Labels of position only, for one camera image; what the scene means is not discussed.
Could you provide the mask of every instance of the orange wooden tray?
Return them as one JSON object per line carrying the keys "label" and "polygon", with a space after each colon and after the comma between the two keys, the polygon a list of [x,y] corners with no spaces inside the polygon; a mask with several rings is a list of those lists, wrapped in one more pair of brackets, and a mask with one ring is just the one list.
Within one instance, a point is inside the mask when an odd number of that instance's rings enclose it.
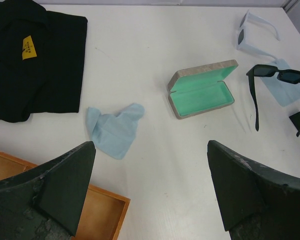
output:
{"label": "orange wooden tray", "polygon": [[[0,180],[36,167],[36,164],[0,152]],[[89,185],[81,218],[72,240],[117,240],[130,199]]]}

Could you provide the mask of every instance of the white tabletop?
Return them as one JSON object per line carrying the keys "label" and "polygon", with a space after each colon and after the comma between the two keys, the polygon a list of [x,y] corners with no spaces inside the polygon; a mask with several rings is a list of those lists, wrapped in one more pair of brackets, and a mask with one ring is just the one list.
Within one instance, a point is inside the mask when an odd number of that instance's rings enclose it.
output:
{"label": "white tabletop", "polygon": [[[97,150],[91,183],[131,198],[120,240],[229,240],[207,160],[209,140],[300,177],[300,137],[289,116],[256,78],[260,130],[247,71],[271,58],[235,49],[247,8],[45,5],[86,16],[88,34],[79,113],[37,113],[22,123],[0,121],[0,151],[42,164],[88,141],[87,107],[116,113],[145,107],[137,137],[123,160]],[[248,41],[300,70],[300,35],[281,8],[250,8],[279,30],[248,23]],[[167,84],[180,69],[226,60],[239,67],[225,82],[231,106],[178,120]]]}

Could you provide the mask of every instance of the black shirt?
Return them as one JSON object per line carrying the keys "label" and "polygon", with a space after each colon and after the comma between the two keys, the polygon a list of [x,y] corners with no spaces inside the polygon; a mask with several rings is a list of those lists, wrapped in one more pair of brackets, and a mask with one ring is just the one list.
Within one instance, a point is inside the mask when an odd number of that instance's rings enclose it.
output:
{"label": "black shirt", "polygon": [[[0,2],[1,120],[79,112],[87,22],[82,16],[46,11],[32,0]],[[31,49],[29,42],[24,45],[29,36]],[[31,50],[36,56],[23,57]]]}

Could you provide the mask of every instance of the beige case exterior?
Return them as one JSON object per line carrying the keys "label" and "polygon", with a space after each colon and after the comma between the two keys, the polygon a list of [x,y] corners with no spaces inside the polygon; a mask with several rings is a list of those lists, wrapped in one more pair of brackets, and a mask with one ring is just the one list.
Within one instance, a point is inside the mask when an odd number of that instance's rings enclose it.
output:
{"label": "beige case exterior", "polygon": [[186,116],[180,116],[177,108],[170,96],[171,94],[171,89],[174,87],[175,83],[178,81],[179,78],[185,77],[185,76],[189,76],[189,75],[196,75],[196,74],[202,74],[202,73],[206,73],[206,72],[210,72],[213,70],[218,70],[218,69],[224,69],[224,68],[228,68],[228,67],[232,67],[232,66],[238,66],[238,63],[236,60],[232,59],[232,60],[228,60],[228,61],[221,61],[221,62],[216,62],[216,63],[211,63],[211,64],[207,64],[207,65],[202,65],[202,66],[195,66],[195,67],[191,67],[191,68],[186,68],[186,69],[182,69],[177,71],[173,77],[171,78],[170,82],[168,83],[168,91],[169,91],[169,95],[168,95],[168,100],[169,103],[172,107],[172,110],[176,116],[177,119],[186,119],[198,114],[203,114],[212,110],[216,110],[216,109],[221,109],[224,108],[226,106],[229,106],[231,104],[234,103],[234,101],[230,104],[225,104],[222,106],[218,106],[218,107],[214,107],[208,110],[203,110],[203,111],[198,111]]}

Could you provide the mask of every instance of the microfiber cloth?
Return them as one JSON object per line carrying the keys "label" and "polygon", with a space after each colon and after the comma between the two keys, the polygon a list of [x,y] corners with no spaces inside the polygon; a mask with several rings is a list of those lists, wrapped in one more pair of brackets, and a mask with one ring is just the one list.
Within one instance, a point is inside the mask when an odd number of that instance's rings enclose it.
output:
{"label": "microfiber cloth", "polygon": [[119,114],[101,114],[89,107],[86,127],[94,145],[115,159],[123,159],[136,138],[138,121],[145,114],[145,108],[133,103]]}
{"label": "microfiber cloth", "polygon": [[[278,59],[268,63],[280,70],[291,69],[284,59]],[[300,84],[291,84],[277,79],[278,73],[272,77],[260,77],[276,101],[286,107],[300,99]]]}

